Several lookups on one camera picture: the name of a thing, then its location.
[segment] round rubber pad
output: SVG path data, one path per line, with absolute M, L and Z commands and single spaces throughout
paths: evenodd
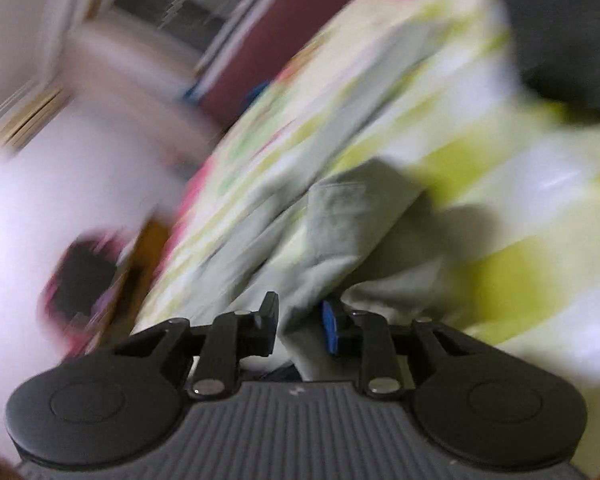
M 181 395 L 156 367 L 92 354 L 20 386 L 7 403 L 6 424 L 30 459 L 88 468 L 155 446 L 181 409 Z
M 500 352 L 450 359 L 413 400 L 436 443 L 489 468 L 531 470 L 568 460 L 586 424 L 575 388 Z

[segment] black object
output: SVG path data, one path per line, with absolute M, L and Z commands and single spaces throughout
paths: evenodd
M 522 81 L 600 112 L 600 0 L 505 0 Z
M 218 378 L 217 397 L 229 395 L 238 360 L 268 356 L 277 323 L 273 293 L 259 312 L 224 314 L 211 326 L 165 321 L 24 383 L 7 403 L 7 429 L 21 454 L 41 463 L 91 468 L 128 459 L 164 439 L 190 404 L 181 388 L 193 356 L 193 382 Z
M 416 419 L 456 456 L 483 467 L 530 470 L 575 452 L 587 411 L 565 380 L 430 319 L 389 327 L 378 314 L 349 317 L 329 298 L 323 321 L 330 348 L 339 349 L 334 355 L 362 357 L 358 387 L 368 394 L 373 378 L 399 379 L 396 355 L 408 356 Z
M 66 322 L 80 314 L 87 323 L 93 317 L 94 305 L 116 275 L 115 262 L 93 251 L 92 245 L 91 241 L 72 244 L 59 269 L 53 304 Z
M 213 325 L 175 319 L 27 381 L 7 427 L 36 478 L 580 479 L 567 461 L 586 409 L 562 379 L 445 325 L 390 327 L 326 304 L 338 357 L 358 384 L 247 382 L 238 361 L 267 356 L 278 297 Z M 407 390 L 398 355 L 408 356 Z M 200 355 L 187 379 L 192 356 Z

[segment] ribbed grip surface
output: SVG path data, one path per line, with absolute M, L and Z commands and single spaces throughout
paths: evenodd
M 568 464 L 531 473 L 471 468 L 429 444 L 394 402 L 349 383 L 245 383 L 202 402 L 157 449 L 90 472 L 25 463 L 30 480 L 582 480 Z

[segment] light green cloth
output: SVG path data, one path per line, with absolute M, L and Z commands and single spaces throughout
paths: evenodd
M 410 23 L 389 34 L 376 61 L 312 137 L 291 176 L 257 197 L 200 265 L 184 307 L 193 323 L 209 323 L 228 310 L 257 310 L 273 290 L 280 296 L 279 330 L 285 347 L 293 350 L 287 356 L 276 349 L 267 368 L 291 357 L 305 378 L 316 380 L 337 370 L 331 370 L 326 352 L 318 352 L 324 340 L 296 327 L 336 287 L 349 283 L 344 297 L 361 308 L 377 305 L 378 299 L 399 308 L 430 302 L 443 264 L 437 243 L 422 238 L 431 227 L 425 218 L 429 208 L 415 206 L 424 204 L 417 200 L 419 184 L 379 161 L 315 182 L 391 99 L 394 85 L 430 55 L 436 36 L 436 27 L 428 23 Z M 304 207 L 311 249 L 299 264 L 272 263 L 270 257 Z M 408 210 L 413 213 L 405 216 Z M 370 264 L 361 266 L 367 258 Z

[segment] bed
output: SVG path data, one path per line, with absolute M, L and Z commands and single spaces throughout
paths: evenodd
M 201 263 L 250 211 L 254 193 L 294 166 L 334 103 L 378 56 L 381 38 L 408 21 L 442 24 L 437 51 L 401 78 L 392 101 L 324 175 L 374 156 L 426 184 L 448 212 L 462 254 L 458 294 L 472 306 L 472 322 L 462 328 L 576 384 L 589 425 L 575 463 L 595 475 L 600 123 L 571 124 L 560 105 L 523 91 L 499 0 L 354 0 L 341 11 L 191 181 L 135 330 L 174 316 L 210 321 L 215 313 L 188 307 Z M 273 259 L 295 261 L 305 243 L 301 211 Z

